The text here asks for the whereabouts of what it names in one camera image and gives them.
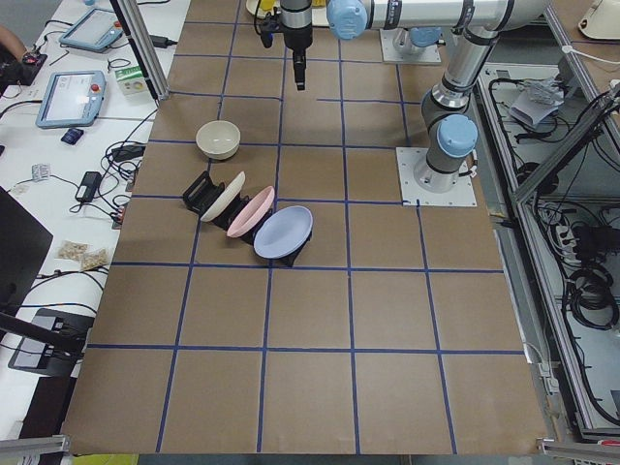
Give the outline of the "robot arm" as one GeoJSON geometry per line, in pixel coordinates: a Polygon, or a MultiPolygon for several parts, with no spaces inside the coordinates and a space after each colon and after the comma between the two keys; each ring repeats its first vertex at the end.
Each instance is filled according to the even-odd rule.
{"type": "Polygon", "coordinates": [[[444,194],[459,178],[472,153],[478,129],[464,109],[480,71],[485,45],[481,17],[490,10],[478,1],[329,1],[326,17],[336,37],[352,40],[367,29],[450,26],[461,33],[442,81],[423,98],[422,116],[430,147],[414,168],[416,183],[428,192],[444,194]]]}

